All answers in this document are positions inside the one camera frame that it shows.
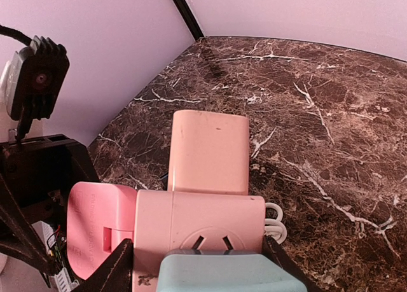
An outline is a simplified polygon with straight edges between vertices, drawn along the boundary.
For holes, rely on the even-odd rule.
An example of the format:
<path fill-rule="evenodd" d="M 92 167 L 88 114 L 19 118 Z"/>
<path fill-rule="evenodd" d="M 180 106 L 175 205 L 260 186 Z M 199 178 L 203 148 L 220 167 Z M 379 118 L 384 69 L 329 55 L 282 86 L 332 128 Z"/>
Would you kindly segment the pink cube socket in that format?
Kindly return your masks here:
<path fill-rule="evenodd" d="M 260 196 L 141 190 L 134 228 L 133 291 L 155 291 L 160 264 L 175 249 L 261 251 Z"/>

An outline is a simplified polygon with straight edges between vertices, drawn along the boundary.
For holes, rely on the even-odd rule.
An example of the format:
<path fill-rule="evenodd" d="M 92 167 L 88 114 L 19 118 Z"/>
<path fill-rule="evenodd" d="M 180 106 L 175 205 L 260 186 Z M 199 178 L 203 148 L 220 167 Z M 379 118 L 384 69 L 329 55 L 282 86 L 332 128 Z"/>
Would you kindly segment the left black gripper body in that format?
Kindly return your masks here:
<path fill-rule="evenodd" d="M 1 143 L 1 174 L 21 207 L 100 181 L 86 146 L 62 134 Z"/>

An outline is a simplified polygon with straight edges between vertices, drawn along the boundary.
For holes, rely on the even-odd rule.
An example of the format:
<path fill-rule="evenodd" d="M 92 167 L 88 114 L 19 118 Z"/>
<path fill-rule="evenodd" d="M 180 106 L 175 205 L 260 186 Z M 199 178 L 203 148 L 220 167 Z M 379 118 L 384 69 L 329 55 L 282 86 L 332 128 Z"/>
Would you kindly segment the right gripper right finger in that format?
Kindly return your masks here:
<path fill-rule="evenodd" d="M 310 292 L 321 292 L 319 288 L 297 264 L 290 259 L 288 254 L 284 251 L 282 246 L 272 237 L 263 237 L 263 245 L 261 253 L 269 260 L 276 263 L 283 270 L 293 275 L 300 280 Z"/>

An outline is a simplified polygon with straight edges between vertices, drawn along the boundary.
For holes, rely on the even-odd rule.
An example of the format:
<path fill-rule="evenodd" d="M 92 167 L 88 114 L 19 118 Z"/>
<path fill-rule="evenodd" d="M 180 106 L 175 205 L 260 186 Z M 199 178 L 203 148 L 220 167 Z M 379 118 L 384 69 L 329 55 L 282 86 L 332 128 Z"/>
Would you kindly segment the light pink charger block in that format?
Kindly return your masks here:
<path fill-rule="evenodd" d="M 249 119 L 210 111 L 176 111 L 167 189 L 247 195 Z"/>

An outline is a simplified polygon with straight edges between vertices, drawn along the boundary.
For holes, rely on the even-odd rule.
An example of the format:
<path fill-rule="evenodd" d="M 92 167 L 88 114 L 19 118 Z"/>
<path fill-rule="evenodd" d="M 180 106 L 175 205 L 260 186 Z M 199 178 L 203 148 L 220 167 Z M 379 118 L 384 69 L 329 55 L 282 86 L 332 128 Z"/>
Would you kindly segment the bright pink plug adapter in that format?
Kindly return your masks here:
<path fill-rule="evenodd" d="M 67 205 L 67 257 L 73 272 L 89 278 L 123 239 L 133 239 L 137 190 L 78 182 Z"/>

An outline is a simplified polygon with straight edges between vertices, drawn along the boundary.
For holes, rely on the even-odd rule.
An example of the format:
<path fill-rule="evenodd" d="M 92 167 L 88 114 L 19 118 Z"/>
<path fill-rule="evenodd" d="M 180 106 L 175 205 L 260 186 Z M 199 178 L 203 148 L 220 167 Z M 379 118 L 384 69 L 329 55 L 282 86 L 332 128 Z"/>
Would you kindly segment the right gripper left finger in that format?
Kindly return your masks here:
<path fill-rule="evenodd" d="M 133 243 L 124 239 L 102 265 L 73 291 L 127 292 L 132 290 Z"/>

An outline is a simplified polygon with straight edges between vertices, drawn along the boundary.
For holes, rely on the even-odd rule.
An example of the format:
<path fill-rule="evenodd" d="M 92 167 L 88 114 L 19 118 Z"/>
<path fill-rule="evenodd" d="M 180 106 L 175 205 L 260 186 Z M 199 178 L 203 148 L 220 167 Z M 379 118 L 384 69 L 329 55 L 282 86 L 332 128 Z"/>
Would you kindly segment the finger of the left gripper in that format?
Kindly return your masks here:
<path fill-rule="evenodd" d="M 59 247 L 64 235 L 63 188 L 48 179 L 31 188 L 14 188 L 1 174 L 1 253 L 34 267 L 46 279 L 58 274 L 64 263 L 59 254 L 50 254 L 50 241 L 35 231 L 38 221 L 56 229 L 52 235 Z"/>

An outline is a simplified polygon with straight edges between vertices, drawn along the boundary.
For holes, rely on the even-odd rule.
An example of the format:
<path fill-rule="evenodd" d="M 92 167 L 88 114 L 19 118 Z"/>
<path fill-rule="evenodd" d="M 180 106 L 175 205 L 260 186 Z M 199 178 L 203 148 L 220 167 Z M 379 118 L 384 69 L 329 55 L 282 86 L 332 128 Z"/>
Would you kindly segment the teal charger plug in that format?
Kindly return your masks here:
<path fill-rule="evenodd" d="M 157 291 L 306 291 L 293 275 L 251 251 L 169 252 L 160 265 Z"/>

